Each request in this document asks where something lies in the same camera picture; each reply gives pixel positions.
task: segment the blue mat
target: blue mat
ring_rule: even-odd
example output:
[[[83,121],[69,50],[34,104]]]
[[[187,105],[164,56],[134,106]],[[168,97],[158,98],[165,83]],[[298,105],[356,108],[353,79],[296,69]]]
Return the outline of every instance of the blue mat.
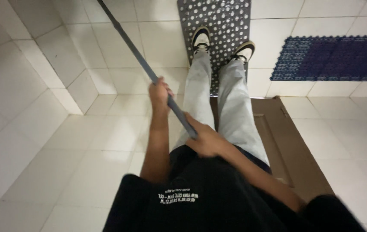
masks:
[[[272,81],[367,81],[367,36],[289,37]]]

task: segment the light gray pants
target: light gray pants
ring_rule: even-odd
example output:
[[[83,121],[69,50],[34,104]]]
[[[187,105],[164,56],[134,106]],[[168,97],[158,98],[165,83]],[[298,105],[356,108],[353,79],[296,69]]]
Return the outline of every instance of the light gray pants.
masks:
[[[182,110],[215,130],[209,103],[211,75],[209,55],[206,52],[195,54],[186,79]],[[222,67],[219,72],[219,82],[218,132],[230,143],[241,147],[269,165],[261,137],[253,120],[243,63],[234,60]],[[183,129],[174,149],[184,145],[188,138],[188,133]]]

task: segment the gray perforated mat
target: gray perforated mat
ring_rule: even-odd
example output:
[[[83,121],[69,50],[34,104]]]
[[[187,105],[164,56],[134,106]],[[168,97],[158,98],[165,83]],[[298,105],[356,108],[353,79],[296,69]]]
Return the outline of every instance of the gray perforated mat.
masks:
[[[218,71],[228,63],[234,50],[249,40],[250,0],[178,0],[183,36],[189,62],[192,63],[191,39],[199,26],[211,33],[211,96],[218,94]]]

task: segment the hand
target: hand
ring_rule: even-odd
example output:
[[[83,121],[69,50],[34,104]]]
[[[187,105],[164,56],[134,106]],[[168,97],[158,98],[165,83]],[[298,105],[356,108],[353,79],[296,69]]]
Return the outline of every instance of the hand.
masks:
[[[225,146],[231,145],[218,132],[213,130],[210,126],[198,122],[196,119],[185,112],[186,120],[198,132],[198,138],[193,140],[191,138],[186,140],[186,145],[192,148],[201,157],[215,157],[221,155]]]
[[[172,97],[174,93],[170,90],[169,85],[165,83],[164,77],[159,77],[156,85],[153,83],[149,86],[149,97],[152,103],[153,112],[166,112],[168,113],[170,108],[168,107],[168,94]]]

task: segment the brown door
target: brown door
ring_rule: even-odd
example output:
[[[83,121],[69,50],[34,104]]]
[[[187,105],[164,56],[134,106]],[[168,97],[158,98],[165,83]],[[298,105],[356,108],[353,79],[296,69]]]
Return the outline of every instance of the brown door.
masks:
[[[334,194],[281,99],[251,99],[251,103],[273,176],[305,201],[320,194]],[[211,106],[218,128],[217,98],[211,97]]]

